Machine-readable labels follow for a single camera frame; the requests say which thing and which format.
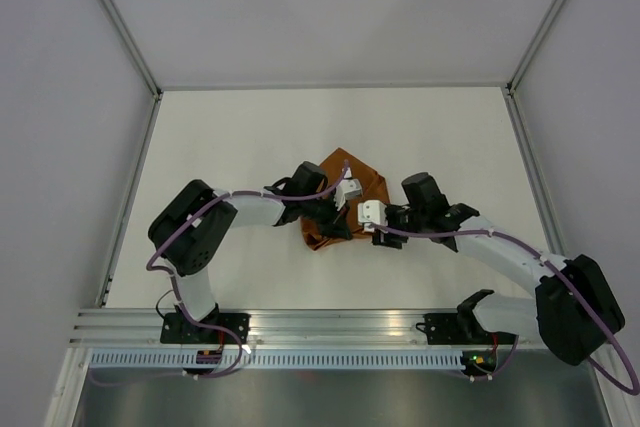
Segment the orange-brown cloth napkin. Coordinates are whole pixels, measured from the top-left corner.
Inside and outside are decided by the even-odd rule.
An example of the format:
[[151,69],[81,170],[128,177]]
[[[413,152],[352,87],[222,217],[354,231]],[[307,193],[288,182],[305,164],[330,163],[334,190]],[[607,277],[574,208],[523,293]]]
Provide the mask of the orange-brown cloth napkin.
[[[349,162],[353,177],[359,180],[363,189],[360,197],[348,202],[349,211],[346,213],[346,225],[352,234],[351,241],[370,240],[371,235],[366,233],[357,222],[357,203],[367,200],[380,200],[389,204],[390,198],[386,179],[373,167],[351,153],[342,148],[337,148],[319,164],[327,175],[330,184],[334,183],[339,177],[345,160]],[[347,239],[332,238],[322,234],[316,223],[311,220],[301,219],[300,225],[303,240],[312,251],[347,242]]]

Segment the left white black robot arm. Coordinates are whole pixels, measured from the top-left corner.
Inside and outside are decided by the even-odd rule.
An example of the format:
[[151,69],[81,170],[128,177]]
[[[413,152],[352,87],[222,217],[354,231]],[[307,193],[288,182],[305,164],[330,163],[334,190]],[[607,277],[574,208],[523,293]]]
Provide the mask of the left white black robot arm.
[[146,269],[169,276],[184,332],[195,342],[209,342],[218,331],[218,304],[208,266],[229,230],[303,219],[322,234],[349,240],[349,201],[361,194],[348,164],[331,182],[320,166],[305,161],[292,175],[260,190],[226,191],[192,180],[149,227],[155,252]]

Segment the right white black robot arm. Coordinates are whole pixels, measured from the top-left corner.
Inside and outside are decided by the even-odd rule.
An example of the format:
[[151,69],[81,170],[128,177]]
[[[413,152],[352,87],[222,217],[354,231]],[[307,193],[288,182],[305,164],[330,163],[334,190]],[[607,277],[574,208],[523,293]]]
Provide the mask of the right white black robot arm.
[[456,328],[463,339],[518,336],[578,365],[624,327],[622,310],[595,260],[529,246],[471,206],[450,203],[426,172],[406,178],[402,189],[404,205],[359,204],[358,222],[372,233],[374,244],[401,248],[410,238],[429,239],[485,264],[526,293],[518,298],[481,289],[462,301]]

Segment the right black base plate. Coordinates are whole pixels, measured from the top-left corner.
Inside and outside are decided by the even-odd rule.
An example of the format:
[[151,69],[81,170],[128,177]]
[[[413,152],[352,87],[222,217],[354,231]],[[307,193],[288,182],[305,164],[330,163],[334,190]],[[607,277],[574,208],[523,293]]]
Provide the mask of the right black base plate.
[[426,313],[415,328],[424,334],[429,345],[498,346],[512,345],[514,334],[489,332],[474,320],[460,320],[456,312]]

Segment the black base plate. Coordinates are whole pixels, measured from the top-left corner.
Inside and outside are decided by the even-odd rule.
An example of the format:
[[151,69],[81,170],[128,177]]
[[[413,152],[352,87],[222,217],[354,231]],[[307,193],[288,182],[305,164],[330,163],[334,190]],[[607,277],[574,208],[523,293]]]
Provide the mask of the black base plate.
[[456,312],[426,313],[415,328],[424,334],[429,345],[498,346],[512,345],[514,334],[489,332],[474,320],[460,320]]
[[[242,344],[247,341],[250,330],[250,315],[247,313],[214,313],[203,322],[233,332]],[[235,344],[233,337],[226,331],[198,327],[189,322],[181,312],[168,313],[164,316],[160,334],[161,344],[205,345],[220,342],[224,345]]]

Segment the aluminium mounting rail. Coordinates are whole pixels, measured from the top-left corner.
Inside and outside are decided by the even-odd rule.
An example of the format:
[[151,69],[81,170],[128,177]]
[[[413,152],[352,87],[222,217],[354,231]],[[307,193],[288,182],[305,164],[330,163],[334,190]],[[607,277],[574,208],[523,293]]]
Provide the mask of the aluminium mounting rail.
[[[237,335],[267,349],[409,349],[467,346],[451,309],[245,310]],[[68,334],[74,347],[156,347],[167,328],[153,309],[85,309]]]

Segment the right aluminium frame post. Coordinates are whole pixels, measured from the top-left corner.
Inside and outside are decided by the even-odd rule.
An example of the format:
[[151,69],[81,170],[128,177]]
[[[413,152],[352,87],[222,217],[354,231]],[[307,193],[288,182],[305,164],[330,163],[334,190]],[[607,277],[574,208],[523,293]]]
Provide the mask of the right aluminium frame post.
[[522,83],[526,73],[530,69],[537,53],[542,48],[554,25],[558,21],[569,0],[552,0],[539,22],[534,35],[527,44],[520,57],[515,70],[506,82],[503,92],[507,97],[513,97],[518,86]]

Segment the aluminium frame post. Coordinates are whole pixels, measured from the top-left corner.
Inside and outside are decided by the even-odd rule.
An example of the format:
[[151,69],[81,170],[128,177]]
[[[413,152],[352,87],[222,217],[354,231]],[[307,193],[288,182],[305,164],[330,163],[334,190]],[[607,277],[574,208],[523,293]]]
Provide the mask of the aluminium frame post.
[[554,25],[558,21],[569,0],[552,0],[539,22],[534,35],[527,44],[520,57],[515,70],[506,82],[503,92],[507,97],[513,97],[518,86],[522,83],[526,73],[530,69],[537,53],[542,48]]
[[101,9],[105,13],[108,22],[114,29],[115,34],[120,41],[122,47],[129,60],[131,61],[136,73],[143,81],[146,89],[150,92],[154,100],[158,100],[162,95],[162,88],[156,81],[151,69],[148,66],[134,36],[128,28],[120,9],[114,0],[97,0]]

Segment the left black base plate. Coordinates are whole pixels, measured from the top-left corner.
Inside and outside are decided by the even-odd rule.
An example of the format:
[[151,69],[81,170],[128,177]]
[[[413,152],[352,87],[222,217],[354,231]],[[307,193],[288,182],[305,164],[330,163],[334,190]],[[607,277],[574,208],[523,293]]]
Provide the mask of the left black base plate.
[[[250,315],[247,313],[214,313],[203,322],[233,332],[242,344],[247,341],[250,330]],[[205,345],[220,342],[224,345],[235,344],[233,337],[226,331],[198,327],[189,322],[181,312],[168,313],[164,316],[160,334],[161,344]]]

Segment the left aluminium frame post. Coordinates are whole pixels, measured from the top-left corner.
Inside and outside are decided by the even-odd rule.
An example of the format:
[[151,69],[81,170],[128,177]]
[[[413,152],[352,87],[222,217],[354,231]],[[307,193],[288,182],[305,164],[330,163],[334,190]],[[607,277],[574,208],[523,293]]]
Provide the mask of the left aluminium frame post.
[[146,89],[150,92],[154,100],[158,100],[162,95],[162,88],[156,81],[151,69],[148,66],[134,36],[128,28],[120,9],[114,0],[97,0],[101,9],[105,13],[108,22],[114,29],[115,34],[120,41],[122,47],[129,60],[131,61],[136,73],[143,81]]

